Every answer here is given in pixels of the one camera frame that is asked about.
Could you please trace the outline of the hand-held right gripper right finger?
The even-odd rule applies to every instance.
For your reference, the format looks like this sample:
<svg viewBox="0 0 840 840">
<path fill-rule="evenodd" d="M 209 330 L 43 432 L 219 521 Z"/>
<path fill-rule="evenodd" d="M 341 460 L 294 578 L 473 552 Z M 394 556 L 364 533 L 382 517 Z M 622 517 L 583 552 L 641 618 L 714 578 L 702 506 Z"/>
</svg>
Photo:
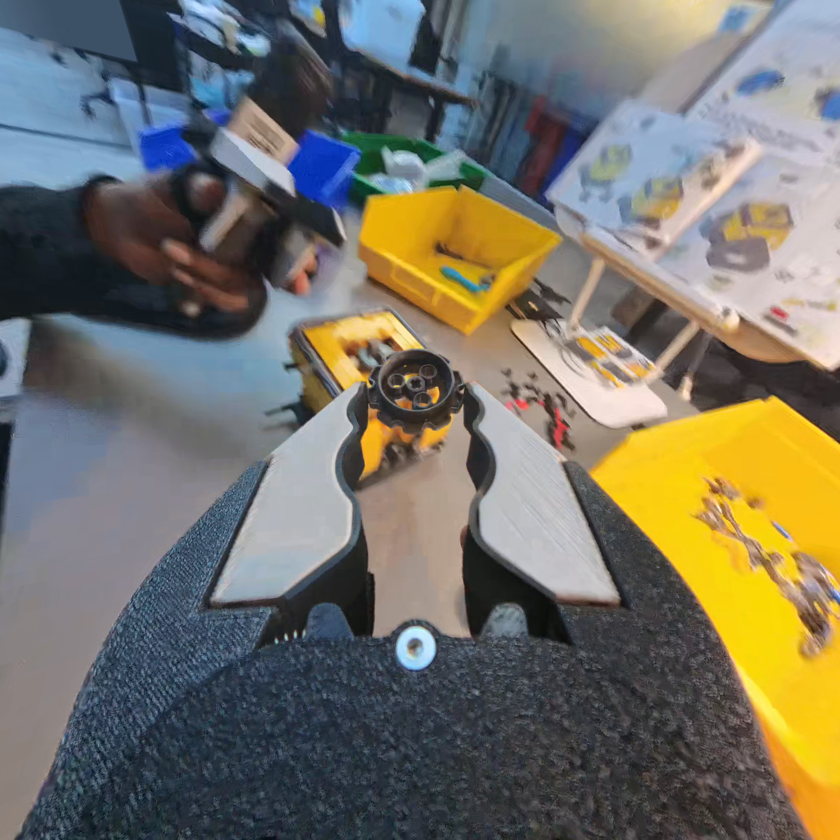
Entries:
<svg viewBox="0 0 840 840">
<path fill-rule="evenodd" d="M 501 603 L 529 621 L 557 621 L 562 606 L 620 606 L 566 459 L 482 385 L 466 386 L 463 418 L 475 490 L 462 563 L 468 620 Z"/>
</svg>

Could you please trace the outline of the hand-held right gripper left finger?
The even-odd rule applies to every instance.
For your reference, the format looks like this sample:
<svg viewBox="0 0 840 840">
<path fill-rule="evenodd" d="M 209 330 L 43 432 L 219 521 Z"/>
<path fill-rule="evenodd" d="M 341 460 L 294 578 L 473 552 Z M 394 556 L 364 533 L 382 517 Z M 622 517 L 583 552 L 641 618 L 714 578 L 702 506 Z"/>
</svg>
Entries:
<svg viewBox="0 0 840 840">
<path fill-rule="evenodd" d="M 305 621 L 317 604 L 373 616 L 373 579 L 355 495 L 364 469 L 367 388 L 352 385 L 268 457 L 208 604 L 273 606 Z"/>
</svg>

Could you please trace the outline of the white document stand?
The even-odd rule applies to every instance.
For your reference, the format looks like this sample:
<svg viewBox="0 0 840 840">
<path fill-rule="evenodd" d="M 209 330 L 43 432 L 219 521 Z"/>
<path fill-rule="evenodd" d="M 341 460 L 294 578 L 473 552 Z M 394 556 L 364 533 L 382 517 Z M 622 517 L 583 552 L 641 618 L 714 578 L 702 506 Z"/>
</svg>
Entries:
<svg viewBox="0 0 840 840">
<path fill-rule="evenodd" d="M 544 323 L 517 319 L 511 323 L 511 332 L 597 424 L 620 429 L 664 419 L 668 409 L 653 391 L 653 384 L 662 378 L 671 362 L 696 335 L 704 332 L 710 337 L 714 333 L 733 333 L 739 327 L 739 315 L 704 292 L 673 278 L 664 268 L 600 227 L 586 227 L 581 244 L 592 255 L 592 262 L 570 314 Z M 563 341 L 589 330 L 583 325 L 583 315 L 607 268 L 632 281 L 637 289 L 687 320 L 686 326 L 652 361 L 654 369 L 648 377 L 621 390 L 594 381 L 594 377 L 580 371 L 561 348 Z"/>
</svg>

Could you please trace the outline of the black yellow toy brick vehicle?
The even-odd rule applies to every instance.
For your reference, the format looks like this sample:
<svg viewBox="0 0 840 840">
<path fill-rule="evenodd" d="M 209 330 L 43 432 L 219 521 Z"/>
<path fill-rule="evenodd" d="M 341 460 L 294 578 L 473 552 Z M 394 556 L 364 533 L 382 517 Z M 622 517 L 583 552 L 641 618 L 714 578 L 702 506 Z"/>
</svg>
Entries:
<svg viewBox="0 0 840 840">
<path fill-rule="evenodd" d="M 430 350 L 407 322 L 389 308 L 299 322 L 288 335 L 288 345 L 290 362 L 285 368 L 299 373 L 300 395 L 294 402 L 270 408 L 265 415 L 291 413 L 299 425 L 312 419 L 351 385 L 367 386 L 371 373 L 393 353 Z M 370 409 L 361 441 L 364 469 L 360 483 L 370 484 L 395 469 L 437 453 L 445 445 L 452 422 L 446 429 L 412 436 L 384 426 Z"/>
</svg>

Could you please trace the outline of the toothed brick wheel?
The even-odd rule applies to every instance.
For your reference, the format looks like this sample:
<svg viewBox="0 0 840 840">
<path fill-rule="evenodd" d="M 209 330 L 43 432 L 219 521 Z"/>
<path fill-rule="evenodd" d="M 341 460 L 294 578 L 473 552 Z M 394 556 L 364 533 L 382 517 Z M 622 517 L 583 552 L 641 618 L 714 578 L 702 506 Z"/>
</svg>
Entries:
<svg viewBox="0 0 840 840">
<path fill-rule="evenodd" d="M 381 424 L 418 436 L 451 424 L 466 382 L 444 356 L 410 349 L 393 353 L 371 373 L 366 395 Z"/>
</svg>

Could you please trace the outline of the printed instruction booklet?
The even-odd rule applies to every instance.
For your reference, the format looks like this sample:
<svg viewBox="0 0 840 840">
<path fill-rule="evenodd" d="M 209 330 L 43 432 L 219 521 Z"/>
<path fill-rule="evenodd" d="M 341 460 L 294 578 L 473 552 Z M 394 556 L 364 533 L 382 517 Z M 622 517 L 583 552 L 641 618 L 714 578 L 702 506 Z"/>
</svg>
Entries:
<svg viewBox="0 0 840 840">
<path fill-rule="evenodd" d="M 838 171 L 637 100 L 545 197 L 594 256 L 684 318 L 838 368 Z"/>
</svg>

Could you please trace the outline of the person's left forearm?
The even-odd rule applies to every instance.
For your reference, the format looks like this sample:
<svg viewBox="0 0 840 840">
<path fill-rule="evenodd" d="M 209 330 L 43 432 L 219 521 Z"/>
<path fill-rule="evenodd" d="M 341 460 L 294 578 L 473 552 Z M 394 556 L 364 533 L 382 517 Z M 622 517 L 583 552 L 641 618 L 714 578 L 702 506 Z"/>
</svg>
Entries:
<svg viewBox="0 0 840 840">
<path fill-rule="evenodd" d="M 93 244 L 86 226 L 96 188 L 117 181 L 96 175 L 63 190 L 2 186 L 2 321 L 96 313 L 110 293 L 132 279 Z"/>
</svg>

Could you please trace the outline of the white printed task sheet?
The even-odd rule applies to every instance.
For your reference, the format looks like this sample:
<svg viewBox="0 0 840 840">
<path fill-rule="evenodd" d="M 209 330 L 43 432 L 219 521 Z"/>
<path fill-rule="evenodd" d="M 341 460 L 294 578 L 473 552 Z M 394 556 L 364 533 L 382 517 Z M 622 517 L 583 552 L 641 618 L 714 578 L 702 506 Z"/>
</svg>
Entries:
<svg viewBox="0 0 840 840">
<path fill-rule="evenodd" d="M 791 2 L 689 110 L 695 119 L 838 137 L 839 2 Z"/>
</svg>

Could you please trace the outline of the person's left hand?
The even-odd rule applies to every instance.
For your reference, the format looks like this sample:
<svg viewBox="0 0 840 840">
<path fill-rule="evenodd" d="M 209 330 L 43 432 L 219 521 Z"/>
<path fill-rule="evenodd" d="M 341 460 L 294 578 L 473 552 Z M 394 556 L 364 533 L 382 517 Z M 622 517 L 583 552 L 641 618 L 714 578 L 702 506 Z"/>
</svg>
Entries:
<svg viewBox="0 0 840 840">
<path fill-rule="evenodd" d="M 259 280 L 246 263 L 216 262 L 202 252 L 173 191 L 174 175 L 92 187 L 83 216 L 92 243 L 116 264 L 152 285 L 177 285 L 199 307 L 244 313 Z"/>
</svg>

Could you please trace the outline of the blue plastic bin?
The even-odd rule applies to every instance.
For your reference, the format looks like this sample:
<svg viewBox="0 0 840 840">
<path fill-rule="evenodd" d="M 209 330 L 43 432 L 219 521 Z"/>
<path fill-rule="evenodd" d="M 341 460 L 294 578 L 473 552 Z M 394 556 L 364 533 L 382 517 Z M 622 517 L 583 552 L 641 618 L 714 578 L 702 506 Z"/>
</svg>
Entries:
<svg viewBox="0 0 840 840">
<path fill-rule="evenodd" d="M 191 123 L 187 119 L 162 127 L 138 129 L 134 146 L 147 172 L 179 170 L 199 161 L 217 127 L 224 127 L 228 110 L 206 110 Z M 349 204 L 350 185 L 361 152 L 325 134 L 307 131 L 288 164 L 297 191 L 312 201 L 342 212 Z"/>
</svg>

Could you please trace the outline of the clear plastic bag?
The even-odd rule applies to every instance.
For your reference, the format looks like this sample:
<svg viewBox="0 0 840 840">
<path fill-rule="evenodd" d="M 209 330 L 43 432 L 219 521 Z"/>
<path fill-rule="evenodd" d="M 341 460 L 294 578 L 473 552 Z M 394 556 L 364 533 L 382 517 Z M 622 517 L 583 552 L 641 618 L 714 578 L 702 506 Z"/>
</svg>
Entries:
<svg viewBox="0 0 840 840">
<path fill-rule="evenodd" d="M 407 186 L 411 191 L 425 189 L 433 182 L 458 179 L 461 167 L 467 161 L 467 155 L 462 150 L 448 152 L 424 162 L 415 152 L 392 150 L 387 146 L 381 149 L 381 158 L 385 180 Z"/>
</svg>

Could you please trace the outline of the green plastic bin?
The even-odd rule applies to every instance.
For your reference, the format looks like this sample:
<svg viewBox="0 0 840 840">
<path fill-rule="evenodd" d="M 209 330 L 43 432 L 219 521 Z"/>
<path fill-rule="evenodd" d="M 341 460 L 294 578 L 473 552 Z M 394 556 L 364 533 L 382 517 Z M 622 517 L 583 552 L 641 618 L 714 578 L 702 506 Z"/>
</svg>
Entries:
<svg viewBox="0 0 840 840">
<path fill-rule="evenodd" d="M 353 169 L 350 199 L 359 206 L 371 196 L 419 193 L 439 186 L 478 191 L 486 171 L 462 150 L 446 152 L 401 134 L 342 132 L 360 159 Z"/>
</svg>

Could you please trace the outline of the yellow plastic bin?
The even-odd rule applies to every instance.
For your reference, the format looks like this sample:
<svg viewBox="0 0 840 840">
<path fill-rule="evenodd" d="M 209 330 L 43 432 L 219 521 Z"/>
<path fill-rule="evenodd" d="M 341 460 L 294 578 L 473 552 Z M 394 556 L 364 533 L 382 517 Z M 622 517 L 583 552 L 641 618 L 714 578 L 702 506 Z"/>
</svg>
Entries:
<svg viewBox="0 0 840 840">
<path fill-rule="evenodd" d="M 522 294 L 561 236 L 466 186 L 372 196 L 364 206 L 359 258 L 369 279 L 470 335 Z M 471 293 L 443 278 L 452 266 L 488 291 Z"/>
</svg>

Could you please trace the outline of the sticker sheet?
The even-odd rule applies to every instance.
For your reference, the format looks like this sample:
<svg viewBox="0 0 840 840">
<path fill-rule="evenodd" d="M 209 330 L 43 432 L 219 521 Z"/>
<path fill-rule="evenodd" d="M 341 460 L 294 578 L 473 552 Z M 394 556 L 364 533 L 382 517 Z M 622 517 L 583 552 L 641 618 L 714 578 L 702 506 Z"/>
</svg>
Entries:
<svg viewBox="0 0 840 840">
<path fill-rule="evenodd" d="M 646 379 L 654 364 L 606 327 L 584 330 L 561 344 L 580 371 L 604 387 L 624 389 Z"/>
</svg>

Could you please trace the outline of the blue brick separator tool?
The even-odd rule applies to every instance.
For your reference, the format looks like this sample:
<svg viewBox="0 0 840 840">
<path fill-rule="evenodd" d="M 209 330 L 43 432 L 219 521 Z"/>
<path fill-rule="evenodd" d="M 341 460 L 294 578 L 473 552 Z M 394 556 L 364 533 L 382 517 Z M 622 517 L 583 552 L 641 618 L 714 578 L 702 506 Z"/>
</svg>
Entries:
<svg viewBox="0 0 840 840">
<path fill-rule="evenodd" d="M 446 280 L 454 282 L 456 285 L 475 294 L 488 291 L 496 278 L 496 274 L 494 272 L 490 272 L 482 275 L 477 280 L 472 280 L 465 276 L 460 270 L 452 266 L 441 266 L 439 273 Z"/>
</svg>

